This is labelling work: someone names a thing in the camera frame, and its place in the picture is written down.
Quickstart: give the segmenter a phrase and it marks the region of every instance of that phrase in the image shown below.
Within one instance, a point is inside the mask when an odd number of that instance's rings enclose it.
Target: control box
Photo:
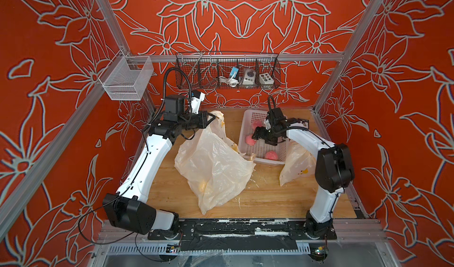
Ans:
[[[254,85],[255,84],[255,76],[256,72],[251,68],[246,68],[244,70],[244,77],[242,81],[242,85]]]
[[[258,76],[260,84],[262,85],[273,85],[274,80],[268,73],[262,73]]]

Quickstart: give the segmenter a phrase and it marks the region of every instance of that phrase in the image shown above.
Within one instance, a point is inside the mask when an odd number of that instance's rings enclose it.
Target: red patterned wall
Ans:
[[[342,52],[369,0],[109,0],[134,54],[197,50],[277,53]],[[263,106],[271,92],[287,107],[314,105],[332,61],[283,63],[282,86],[209,91],[205,105]],[[162,73],[149,87],[160,104]],[[175,87],[172,74],[170,86]]]
[[[405,266],[454,264],[453,0],[384,0],[321,116]]]
[[[85,266],[94,245],[78,219],[129,173],[147,118],[141,103],[118,105],[104,94],[0,244],[0,264]],[[96,240],[105,219],[103,210],[83,218],[83,234]]]
[[[118,52],[94,0],[0,0],[0,204],[29,173]],[[113,192],[147,120],[104,95],[0,243],[0,265],[86,264],[80,215]],[[83,221],[92,237],[103,213]]]

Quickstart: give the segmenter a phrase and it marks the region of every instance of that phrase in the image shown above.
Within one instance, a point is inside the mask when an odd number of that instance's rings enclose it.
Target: cable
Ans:
[[[146,147],[147,147],[147,151],[150,151],[150,149],[148,149],[148,142],[147,142],[147,139],[145,138],[145,133],[144,133],[144,132],[142,132],[142,138],[143,138],[144,141],[145,141],[145,145],[146,145]]]
[[[99,210],[99,209],[101,209],[102,207],[104,207],[104,206],[106,206],[106,205],[109,205],[110,203],[114,202],[114,201],[117,200],[118,198],[122,197],[126,192],[128,192],[128,189],[125,190],[120,196],[116,197],[114,200],[105,203],[105,204],[104,204],[103,206],[101,206],[101,207],[98,207],[98,208],[96,208],[96,209],[94,209],[94,210],[91,210],[90,212],[86,213],[85,215],[83,215],[83,216],[81,216],[81,217],[79,218],[79,220],[77,221],[77,228],[79,229],[79,234],[80,234],[86,241],[88,241],[88,242],[90,242],[90,243],[93,243],[93,244],[96,244],[96,245],[105,245],[105,244],[111,244],[111,243],[118,242],[118,241],[120,241],[120,240],[122,240],[122,239],[124,239],[124,238],[126,238],[126,237],[128,237],[128,236],[130,236],[130,235],[132,235],[132,234],[134,233],[134,232],[129,233],[129,234],[127,234],[127,235],[123,236],[122,238],[119,238],[119,239],[117,239],[117,240],[115,240],[115,241],[100,243],[100,242],[94,242],[94,241],[89,240],[86,236],[84,236],[84,234],[82,233],[82,230],[80,229],[80,222],[82,221],[83,218],[85,218],[86,216],[88,216],[90,213],[94,213],[96,210]]]
[[[154,116],[153,118],[151,119],[151,122],[148,123],[148,125],[151,125],[153,124],[153,122],[156,121],[156,118],[157,116],[161,113],[162,109],[164,108],[164,100],[166,98],[166,91],[167,91],[167,76],[169,75],[170,72],[172,71],[177,71],[179,72],[181,75],[183,75],[183,77],[186,79],[186,82],[188,82],[188,99],[189,99],[189,107],[188,109],[186,110],[186,113],[189,112],[189,111],[192,111],[192,107],[191,107],[191,100],[192,100],[192,87],[191,87],[191,83],[189,81],[189,77],[186,75],[185,72],[183,72],[181,69],[179,68],[176,68],[176,67],[170,67],[169,69],[167,69],[167,71],[164,73],[164,78],[162,80],[162,103],[161,105],[159,106],[159,109],[154,113]]]
[[[183,239],[183,231],[182,230],[178,230],[180,233],[181,233],[181,236],[180,236],[180,241],[178,242],[178,247],[180,248],[181,250],[181,240]],[[134,244],[136,245],[136,248],[137,248],[137,251],[143,256],[145,257],[146,259],[148,260],[151,260],[151,261],[155,261],[155,262],[167,262],[167,261],[160,261],[160,260],[154,260],[154,259],[151,259],[150,257],[146,256],[145,254],[143,254],[140,249],[139,249],[139,246],[137,245],[137,236],[139,235],[139,233],[136,234],[135,238],[134,238]]]
[[[276,101],[274,100],[274,98],[273,98],[272,95],[269,95],[269,96],[268,96],[268,108],[271,110],[270,99],[271,99],[271,101],[273,102],[274,108],[276,108]]]
[[[147,160],[147,157],[148,157],[148,154],[145,154],[144,161],[143,161],[142,164],[140,165],[139,170],[137,171],[136,175],[134,176],[133,180],[131,181],[131,185],[134,183],[134,180],[136,179],[137,175],[139,174],[140,169],[142,169],[142,167],[144,166],[144,163],[145,163],[145,161]],[[77,221],[77,228],[79,229],[80,235],[81,235],[86,241],[88,241],[88,242],[90,242],[90,243],[92,243],[92,244],[105,245],[105,244],[111,244],[111,243],[118,242],[118,241],[120,241],[120,240],[122,240],[122,239],[126,238],[127,236],[130,236],[130,235],[132,235],[132,234],[134,233],[134,232],[132,232],[132,233],[130,233],[130,234],[127,234],[127,235],[123,236],[122,238],[117,239],[116,241],[105,242],[105,243],[99,243],[99,242],[94,242],[94,241],[89,240],[86,236],[84,236],[84,234],[82,233],[82,230],[81,230],[81,228],[80,228],[80,222],[82,222],[82,219],[83,219],[83,218],[87,217],[90,213],[94,213],[95,211],[101,209],[102,207],[105,207],[105,206],[109,205],[110,203],[112,203],[112,202],[116,201],[117,199],[119,199],[120,197],[122,197],[126,192],[128,192],[128,190],[129,190],[129,188],[131,187],[131,185],[128,185],[128,188],[125,189],[125,191],[124,191],[121,195],[119,195],[118,197],[116,197],[114,200],[105,203],[105,204],[102,205],[101,207],[98,207],[98,208],[96,208],[96,209],[94,209],[94,210],[91,210],[90,212],[86,213],[85,215],[83,215],[83,216],[81,216],[81,217],[79,218],[79,220]]]
[[[331,209],[329,211],[330,218],[333,219],[333,209],[334,205],[336,204],[337,199],[339,198],[340,193],[336,193],[336,199],[334,199],[333,205],[331,206]]]
[[[145,257],[146,259],[151,260],[151,261],[155,261],[155,262],[165,262],[165,261],[162,261],[162,260],[154,260],[154,259],[151,259],[150,257],[146,256],[145,254],[143,254],[143,253],[140,251],[139,247],[137,246],[137,235],[138,235],[138,234],[139,234],[139,233],[137,233],[137,234],[136,234],[136,237],[134,238],[134,243],[135,243],[136,248],[137,248],[137,251],[140,253],[140,255],[142,255],[143,257]]]
[[[180,135],[183,136],[183,138],[186,140],[192,140],[194,138],[194,136],[196,135],[196,129],[193,128],[192,130],[194,133],[192,134],[191,138],[187,138],[183,133],[181,133]]]

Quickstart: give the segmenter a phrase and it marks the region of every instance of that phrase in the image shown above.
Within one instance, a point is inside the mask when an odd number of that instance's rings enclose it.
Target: plastic bag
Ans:
[[[240,194],[255,166],[227,138],[224,114],[211,113],[217,118],[207,128],[197,131],[192,140],[186,140],[175,157],[175,168],[188,180],[204,215]]]
[[[315,157],[295,141],[291,141],[287,149],[285,166],[279,176],[280,185],[297,179],[300,176],[310,176],[315,173]]]

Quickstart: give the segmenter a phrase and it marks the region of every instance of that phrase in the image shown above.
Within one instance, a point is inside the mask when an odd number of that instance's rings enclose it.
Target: wooden table surface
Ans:
[[[238,143],[245,109],[221,109],[227,137]],[[282,110],[287,117],[309,119],[309,128],[320,134],[309,110]],[[205,215],[200,212],[197,196],[187,180],[174,168],[175,156],[185,140],[179,137],[166,155],[154,178],[147,204],[179,214],[180,218],[305,218],[317,192],[315,177],[301,177],[282,187],[279,174],[283,165],[256,164],[246,188],[222,206]],[[356,218],[346,194],[334,210],[335,218]]]

